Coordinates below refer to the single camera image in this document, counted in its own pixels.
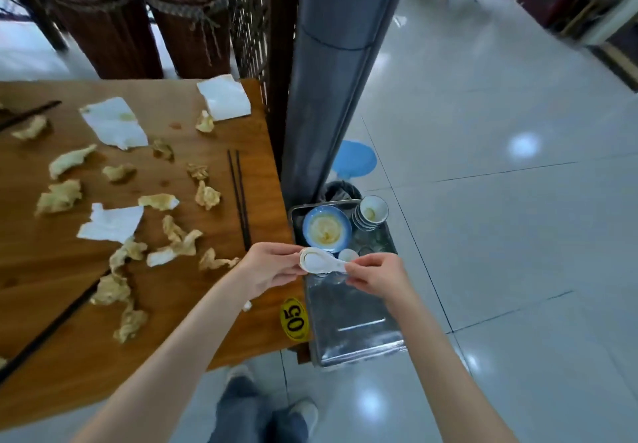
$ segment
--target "blue-rimmed plate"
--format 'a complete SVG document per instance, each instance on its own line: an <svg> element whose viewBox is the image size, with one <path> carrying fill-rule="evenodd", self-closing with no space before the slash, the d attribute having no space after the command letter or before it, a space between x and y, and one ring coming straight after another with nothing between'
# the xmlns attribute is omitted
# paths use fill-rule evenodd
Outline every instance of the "blue-rimmed plate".
<svg viewBox="0 0 638 443"><path fill-rule="evenodd" d="M303 232L308 245L335 254L350 243L352 225L339 208L317 206L304 217Z"/></svg>

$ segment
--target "yellow number tag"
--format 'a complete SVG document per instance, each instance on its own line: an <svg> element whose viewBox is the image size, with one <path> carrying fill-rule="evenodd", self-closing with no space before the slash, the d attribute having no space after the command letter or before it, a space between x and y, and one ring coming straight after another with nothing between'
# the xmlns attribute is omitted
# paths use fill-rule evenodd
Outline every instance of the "yellow number tag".
<svg viewBox="0 0 638 443"><path fill-rule="evenodd" d="M279 319L289 338L296 342L307 341L310 324L303 303L293 298L286 300L279 310Z"/></svg>

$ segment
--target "wooden table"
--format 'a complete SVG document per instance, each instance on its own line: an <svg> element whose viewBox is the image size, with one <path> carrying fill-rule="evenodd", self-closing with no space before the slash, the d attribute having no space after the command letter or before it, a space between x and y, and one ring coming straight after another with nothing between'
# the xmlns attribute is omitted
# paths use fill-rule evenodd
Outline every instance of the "wooden table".
<svg viewBox="0 0 638 443"><path fill-rule="evenodd" d="M15 426L106 398L164 341L226 269L201 273L198 261L214 247L219 258L244 254L227 149L239 149L252 241L290 243L291 233L270 148L264 106L256 80L244 80L250 116L216 123L215 131L195 130L205 108L194 80L117 80L99 82L0 83L0 102L20 112L59 99L49 112L53 130L42 139L20 143L9 129L0 133L0 356L11 358L108 268L119 244L76 238L89 220L91 203L106 209L137 205L141 195L172 193L180 205L170 213L184 230L199 229L198 256L178 257L149 268L127 265L139 307L149 321L137 338L113 339L124 308L84 305L44 346L0 386L0 428ZM168 141L175 162L153 157L150 148L130 152L101 144L78 108L121 96L149 136ZM98 143L98 152L61 179L82 181L84 198L65 213L34 218L36 201L52 184L49 163L67 151ZM138 168L122 185L107 182L106 165L131 162ZM195 204L195 182L187 162L209 165L209 185L222 203L205 211ZM146 208L136 239L151 250L168 244L161 220L168 212ZM209 368L294 344L279 323L287 297L303 300L302 284L274 288L240 314Z"/></svg>

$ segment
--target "wicker stool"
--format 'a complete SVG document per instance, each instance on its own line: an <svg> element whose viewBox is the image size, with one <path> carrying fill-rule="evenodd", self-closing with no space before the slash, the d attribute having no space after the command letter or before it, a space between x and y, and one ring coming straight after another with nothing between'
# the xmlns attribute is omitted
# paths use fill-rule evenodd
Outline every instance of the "wicker stool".
<svg viewBox="0 0 638 443"><path fill-rule="evenodd" d="M146 0L182 78L230 73L228 0Z"/></svg>
<svg viewBox="0 0 638 443"><path fill-rule="evenodd" d="M163 78L144 0L47 0L100 78Z"/></svg>

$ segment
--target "hand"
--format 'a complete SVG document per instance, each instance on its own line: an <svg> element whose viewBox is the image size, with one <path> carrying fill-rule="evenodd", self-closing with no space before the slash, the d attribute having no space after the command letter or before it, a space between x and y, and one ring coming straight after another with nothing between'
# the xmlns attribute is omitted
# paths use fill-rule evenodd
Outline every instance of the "hand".
<svg viewBox="0 0 638 443"><path fill-rule="evenodd" d="M303 246L285 243L255 243L236 270L250 284L250 299L272 286L286 285L307 272L299 267L299 252Z"/></svg>
<svg viewBox="0 0 638 443"><path fill-rule="evenodd" d="M364 255L347 263L346 271L348 285L381 297L386 304L414 291L399 255Z"/></svg>

